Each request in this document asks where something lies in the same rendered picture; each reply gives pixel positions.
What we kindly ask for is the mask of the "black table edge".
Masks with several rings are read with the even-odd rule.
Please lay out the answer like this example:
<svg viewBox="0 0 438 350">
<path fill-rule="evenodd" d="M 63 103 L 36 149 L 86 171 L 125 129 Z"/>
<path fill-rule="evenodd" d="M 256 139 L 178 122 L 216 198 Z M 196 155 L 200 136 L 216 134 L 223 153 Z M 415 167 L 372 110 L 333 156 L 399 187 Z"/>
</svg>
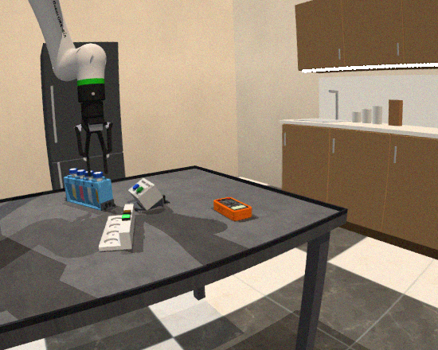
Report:
<svg viewBox="0 0 438 350">
<path fill-rule="evenodd" d="M 306 231 L 309 231 L 313 228 L 316 228 L 326 222 L 329 222 L 339 216 L 342 216 L 344 214 L 347 213 L 348 208 L 343 208 L 343 207 L 339 207 L 337 205 L 333 205 L 333 204 L 328 204 L 326 202 L 322 202 L 320 200 L 315 200 L 315 199 L 311 199 L 309 197 L 305 197 L 305 196 L 300 196 L 298 194 L 294 194 L 292 192 L 287 192 L 287 191 L 283 191 L 281 189 L 276 189 L 267 185 L 262 185 L 262 184 L 258 184 L 256 182 L 252 182 L 252 181 L 247 181 L 245 179 L 241 179 L 239 177 L 234 177 L 234 176 L 230 176 L 228 174 L 224 174 L 224 173 L 219 173 L 217 171 L 213 171 L 211 169 L 205 169 L 199 166 L 189 166 L 189 167 L 183 167 L 183 168 L 178 168 L 178 169 L 169 169 L 169 170 L 165 170 L 165 171 L 160 171 L 160 172 L 155 172 L 155 173 L 146 173 L 146 174 L 141 174 L 141 175 L 136 175 L 136 176 L 131 176 L 131 177 L 123 177 L 123 178 L 118 178 L 118 179 L 113 179 L 111 180 L 112 182 L 117 182 L 117 181 L 125 181 L 125 180 L 130 180 L 130 179 L 135 179 L 135 178 L 140 178 L 140 177 L 149 177 L 149 176 L 153 176 L 153 175 L 158 175 L 158 174 L 163 174 L 163 173 L 172 173 L 172 172 L 176 172 L 176 171 L 181 171 L 181 170 L 186 170 L 186 169 L 200 169 L 209 173 L 213 173 L 219 176 L 223 176 L 223 177 L 227 177 L 230 179 L 233 179 L 235 181 L 240 181 L 249 185 L 254 185 L 256 187 L 260 187 L 262 189 L 267 189 L 276 193 L 281 193 L 284 194 L 286 196 L 291 196 L 300 200 L 305 200 L 307 202 L 311 202 L 313 204 L 318 204 L 321 205 L 323 207 L 327 207 L 327 208 L 331 208 L 340 212 L 336 212 L 335 214 L 328 216 L 324 219 L 321 219 L 319 221 L 314 222 L 313 224 L 309 224 L 305 227 L 302 227 L 296 231 L 290 232 L 286 235 L 280 236 L 279 238 L 273 239 L 271 241 L 268 241 L 266 243 L 262 243 L 261 245 L 258 245 L 256 247 L 250 248 L 246 251 L 242 251 L 240 253 L 237 253 L 235 255 L 231 255 L 229 257 L 226 257 L 224 259 L 220 259 L 217 260 L 215 262 L 206 264 L 204 266 L 200 266 L 197 268 L 194 268 L 192 270 L 188 270 L 186 272 L 180 273 L 180 274 L 176 274 L 173 276 L 170 276 L 168 278 L 164 278 L 155 282 L 151 282 L 148 283 L 146 285 L 142 285 L 142 286 L 138 286 L 129 290 L 124 290 L 122 292 L 118 292 L 116 294 L 111 294 L 105 297 L 100 297 L 91 301 L 86 301 L 77 305 L 71 305 L 69 307 L 65 307 L 63 309 L 57 309 L 51 312 L 47 312 L 47 313 L 43 313 L 43 314 L 39 314 L 33 317 L 27 317 L 18 321 L 12 321 L 3 325 L 0 325 L 0 333 L 6 333 L 15 329 L 20 329 L 20 328 L 24 328 L 26 326 L 30 326 L 30 325 L 35 325 L 44 321 L 50 321 L 52 319 L 56 319 L 58 317 L 63 317 L 63 316 L 67 316 L 73 313 L 78 313 L 87 309 L 91 309 L 91 308 L 95 308 L 97 306 L 101 306 L 101 305 L 106 305 L 108 303 L 114 302 L 114 301 L 118 301 L 118 300 L 122 300 L 124 298 L 129 298 L 132 296 L 135 296 L 137 294 L 141 294 L 141 293 L 145 293 L 147 291 L 150 290 L 154 290 L 157 289 L 159 287 L 162 286 L 166 286 L 169 285 L 171 283 L 174 282 L 178 282 L 181 281 L 183 279 L 186 278 L 190 278 L 193 277 L 195 275 L 204 273 L 206 271 L 218 268 L 219 266 L 224 266 L 225 264 L 237 261 L 238 259 L 242 259 L 246 256 L 255 254 L 259 251 L 262 251 L 266 248 L 272 247 L 278 243 L 282 243 L 285 240 L 288 240 L 290 238 L 293 238 L 297 235 L 300 235 Z M 23 195 L 23 196 L 15 196 L 15 197 L 10 197 L 10 198 L 5 198 L 5 199 L 1 199 L 0 203 L 2 202 L 6 202 L 6 201 L 11 201 L 11 200 L 19 200 L 19 199 L 23 199 L 23 198 L 28 198 L 28 197 L 32 197 L 32 196 L 40 196 L 40 195 L 45 195 L 45 194 L 50 194 L 50 193 L 58 193 L 58 192 L 63 192 L 65 191 L 65 188 L 62 189 L 54 189 L 54 190 L 49 190 L 49 191 L 45 191 L 45 192 L 36 192 L 36 193 L 32 193 L 32 194 L 27 194 L 27 195 Z"/>
</svg>

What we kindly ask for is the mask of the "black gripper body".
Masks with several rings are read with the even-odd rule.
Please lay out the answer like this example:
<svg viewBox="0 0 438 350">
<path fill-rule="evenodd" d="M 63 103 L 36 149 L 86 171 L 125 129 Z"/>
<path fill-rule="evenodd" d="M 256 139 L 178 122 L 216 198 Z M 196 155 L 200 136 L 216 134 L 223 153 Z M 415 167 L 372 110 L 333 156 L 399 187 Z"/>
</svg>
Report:
<svg viewBox="0 0 438 350">
<path fill-rule="evenodd" d="M 95 118 L 101 116 L 101 118 L 104 119 L 103 101 L 82 103 L 81 116 L 82 116 L 82 122 L 80 124 L 88 133 L 89 118 Z"/>
</svg>

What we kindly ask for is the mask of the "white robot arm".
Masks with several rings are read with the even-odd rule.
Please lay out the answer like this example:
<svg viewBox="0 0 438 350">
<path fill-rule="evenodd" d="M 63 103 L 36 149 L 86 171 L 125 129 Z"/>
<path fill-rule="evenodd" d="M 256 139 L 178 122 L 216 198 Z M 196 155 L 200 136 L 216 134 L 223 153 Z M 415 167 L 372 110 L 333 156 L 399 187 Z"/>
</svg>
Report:
<svg viewBox="0 0 438 350">
<path fill-rule="evenodd" d="M 75 48 L 59 0 L 28 0 L 41 28 L 55 76 L 63 81 L 77 79 L 78 102 L 105 100 L 104 50 L 95 44 Z M 74 49 L 74 50 L 73 50 Z M 88 119 L 90 131 L 103 130 L 106 119 Z"/>
</svg>

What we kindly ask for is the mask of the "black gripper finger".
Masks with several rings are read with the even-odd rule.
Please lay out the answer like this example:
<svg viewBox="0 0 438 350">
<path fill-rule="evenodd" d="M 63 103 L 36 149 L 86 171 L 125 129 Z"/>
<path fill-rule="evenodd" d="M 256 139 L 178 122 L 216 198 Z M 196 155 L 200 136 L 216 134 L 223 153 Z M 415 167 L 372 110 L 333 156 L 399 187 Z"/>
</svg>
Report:
<svg viewBox="0 0 438 350">
<path fill-rule="evenodd" d="M 112 129 L 112 123 L 108 122 L 106 126 L 107 128 L 107 140 L 108 140 L 108 148 L 106 149 L 105 143 L 104 143 L 104 139 L 103 139 L 103 135 L 101 130 L 98 130 L 98 137 L 100 140 L 100 145 L 103 151 L 103 160 L 104 160 L 104 172 L 106 174 L 108 174 L 108 166 L 107 166 L 107 158 L 109 157 L 109 153 L 112 152 L 112 143 L 111 143 L 111 129 Z"/>
<path fill-rule="evenodd" d="M 88 156 L 88 151 L 89 151 L 89 143 L 90 143 L 90 137 L 91 137 L 91 131 L 89 131 L 88 128 L 88 133 L 86 132 L 86 141 L 85 141 L 85 148 L 84 148 L 84 152 L 82 150 L 82 144 L 81 144 L 81 136 L 80 136 L 80 131 L 81 131 L 81 124 L 78 126 L 75 126 L 75 132 L 76 132 L 76 137 L 77 137 L 77 142 L 78 142 L 78 150 L 79 150 L 79 155 L 83 156 L 83 159 L 87 162 L 87 169 L 88 169 L 88 176 L 91 176 L 91 170 L 90 170 L 90 163 L 89 163 L 89 156 Z"/>
</svg>

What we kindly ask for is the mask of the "white button panel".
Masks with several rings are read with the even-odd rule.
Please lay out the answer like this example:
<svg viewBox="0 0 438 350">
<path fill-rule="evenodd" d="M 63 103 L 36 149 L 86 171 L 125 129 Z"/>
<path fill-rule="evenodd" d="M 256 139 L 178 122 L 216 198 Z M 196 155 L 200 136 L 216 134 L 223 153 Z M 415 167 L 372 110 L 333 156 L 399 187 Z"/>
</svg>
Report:
<svg viewBox="0 0 438 350">
<path fill-rule="evenodd" d="M 130 204 L 134 204 L 134 209 L 139 213 L 161 209 L 164 204 L 170 203 L 154 184 L 144 178 L 128 191 L 137 200 Z"/>
</svg>

